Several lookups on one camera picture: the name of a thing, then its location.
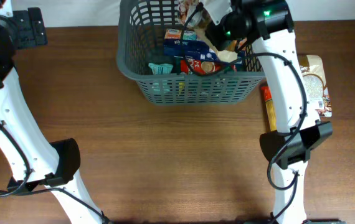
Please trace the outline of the beige nuts bag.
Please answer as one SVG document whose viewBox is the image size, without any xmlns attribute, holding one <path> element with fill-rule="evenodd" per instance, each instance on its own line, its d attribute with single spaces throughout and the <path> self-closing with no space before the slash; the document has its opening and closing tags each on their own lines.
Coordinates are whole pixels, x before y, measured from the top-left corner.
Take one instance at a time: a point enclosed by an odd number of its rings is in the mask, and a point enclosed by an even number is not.
<svg viewBox="0 0 355 224">
<path fill-rule="evenodd" d="M 226 31 L 218 27 L 222 19 L 233 12 L 230 0 L 179 0 L 177 2 L 178 21 L 195 31 L 217 55 L 222 62 L 232 62 L 238 59 L 238 53 L 234 52 L 233 45 L 227 40 L 226 47 L 218 47 L 217 38 L 222 44 L 225 42 Z"/>
</svg>

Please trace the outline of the Kleenex tissue multipack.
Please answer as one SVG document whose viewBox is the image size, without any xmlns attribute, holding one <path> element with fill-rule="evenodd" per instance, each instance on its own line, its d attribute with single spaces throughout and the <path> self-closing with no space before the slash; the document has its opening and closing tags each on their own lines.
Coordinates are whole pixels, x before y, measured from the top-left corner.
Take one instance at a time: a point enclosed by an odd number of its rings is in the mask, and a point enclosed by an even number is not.
<svg viewBox="0 0 355 224">
<path fill-rule="evenodd" d="M 182 57 L 184 51 L 186 58 L 222 63 L 230 63 L 245 55 L 244 50 L 238 54 L 227 51 L 227 54 L 220 55 L 220 52 L 209 47 L 194 31 L 185 30 L 182 45 L 180 41 L 181 30 L 167 29 L 163 40 L 163 53 L 168 56 Z"/>
</svg>

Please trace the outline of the green Nescafe coffee bag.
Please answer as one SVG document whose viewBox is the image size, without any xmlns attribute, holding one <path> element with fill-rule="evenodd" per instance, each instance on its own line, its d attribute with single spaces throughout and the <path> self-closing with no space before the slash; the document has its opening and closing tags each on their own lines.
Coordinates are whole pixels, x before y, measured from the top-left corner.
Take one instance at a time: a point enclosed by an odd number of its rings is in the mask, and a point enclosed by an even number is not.
<svg viewBox="0 0 355 224">
<path fill-rule="evenodd" d="M 174 63 L 177 65 L 177 70 L 179 72 L 183 72 L 186 74 L 193 74 L 193 72 L 189 69 L 186 61 L 182 57 L 173 57 Z M 205 61 L 205 60 L 194 60 L 187 59 L 190 67 L 198 73 L 200 76 L 205 76 L 209 73 L 216 72 L 225 67 L 223 72 L 238 72 L 244 69 L 244 65 L 242 62 L 236 63 L 234 65 L 227 66 L 226 63 L 219 63 L 214 61 Z"/>
</svg>

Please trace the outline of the orange spaghetti packet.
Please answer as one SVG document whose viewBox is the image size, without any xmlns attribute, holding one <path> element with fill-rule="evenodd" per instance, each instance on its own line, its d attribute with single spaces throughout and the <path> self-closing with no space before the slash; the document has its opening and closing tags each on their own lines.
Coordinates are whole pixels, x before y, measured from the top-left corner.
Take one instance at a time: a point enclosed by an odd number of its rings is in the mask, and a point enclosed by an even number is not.
<svg viewBox="0 0 355 224">
<path fill-rule="evenodd" d="M 276 116 L 275 116 L 275 109 L 274 109 L 274 105 L 273 105 L 271 91 L 270 91 L 268 85 L 262 85 L 260 87 L 260 89 L 262 91 L 263 100 L 264 100 L 266 111 L 267 111 L 268 123 L 270 126 L 270 130 L 276 131 L 277 130 L 277 120 L 276 120 Z"/>
</svg>

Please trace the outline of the white rice bag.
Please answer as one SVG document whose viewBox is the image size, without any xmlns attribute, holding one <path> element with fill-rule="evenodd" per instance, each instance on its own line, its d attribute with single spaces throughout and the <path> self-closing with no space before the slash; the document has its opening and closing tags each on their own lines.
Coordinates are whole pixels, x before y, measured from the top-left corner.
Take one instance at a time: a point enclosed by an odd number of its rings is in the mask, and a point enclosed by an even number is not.
<svg viewBox="0 0 355 224">
<path fill-rule="evenodd" d="M 299 55 L 303 83 L 308 93 L 308 101 L 320 117 L 332 117 L 332 106 L 323 67 L 323 61 L 318 55 Z"/>
</svg>

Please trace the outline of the teal wet wipes pack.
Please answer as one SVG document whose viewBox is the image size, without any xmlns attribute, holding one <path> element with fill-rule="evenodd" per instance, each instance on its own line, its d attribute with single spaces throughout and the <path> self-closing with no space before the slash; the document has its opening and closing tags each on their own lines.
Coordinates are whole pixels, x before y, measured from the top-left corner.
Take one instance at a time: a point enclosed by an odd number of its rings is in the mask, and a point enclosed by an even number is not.
<svg viewBox="0 0 355 224">
<path fill-rule="evenodd" d="M 148 67 L 151 69 L 153 75 L 165 75 L 171 73 L 173 70 L 173 65 L 168 63 L 163 63 L 163 64 L 149 63 Z M 155 93 L 160 93 L 161 91 L 163 92 L 171 91 L 170 84 L 168 83 L 167 80 L 152 82 L 151 89 Z"/>
</svg>

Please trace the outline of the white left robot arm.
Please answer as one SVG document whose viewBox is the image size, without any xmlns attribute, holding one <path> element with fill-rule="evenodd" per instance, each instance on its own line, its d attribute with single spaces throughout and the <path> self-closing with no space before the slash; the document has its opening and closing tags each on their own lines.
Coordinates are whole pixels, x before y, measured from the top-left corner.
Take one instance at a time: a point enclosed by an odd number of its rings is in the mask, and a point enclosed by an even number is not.
<svg viewBox="0 0 355 224">
<path fill-rule="evenodd" d="M 22 94 L 13 58 L 46 44 L 39 8 L 15 11 L 10 1 L 0 1 L 0 148 L 12 170 L 0 198 L 52 192 L 72 223 L 108 223 L 80 176 L 77 142 L 48 142 Z"/>
</svg>

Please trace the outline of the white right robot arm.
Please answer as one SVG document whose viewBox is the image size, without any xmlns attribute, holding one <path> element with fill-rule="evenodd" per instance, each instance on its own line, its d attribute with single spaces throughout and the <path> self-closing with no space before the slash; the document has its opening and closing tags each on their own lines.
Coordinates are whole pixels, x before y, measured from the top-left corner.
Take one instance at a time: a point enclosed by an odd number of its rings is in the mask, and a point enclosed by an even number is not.
<svg viewBox="0 0 355 224">
<path fill-rule="evenodd" d="M 332 135 L 308 100 L 296 52 L 295 29 L 286 1 L 203 1 L 212 22 L 206 36 L 217 50 L 247 39 L 258 58 L 275 109 L 276 130 L 260 136 L 267 179 L 275 189 L 269 223 L 308 223 L 305 172 L 311 151 Z"/>
</svg>

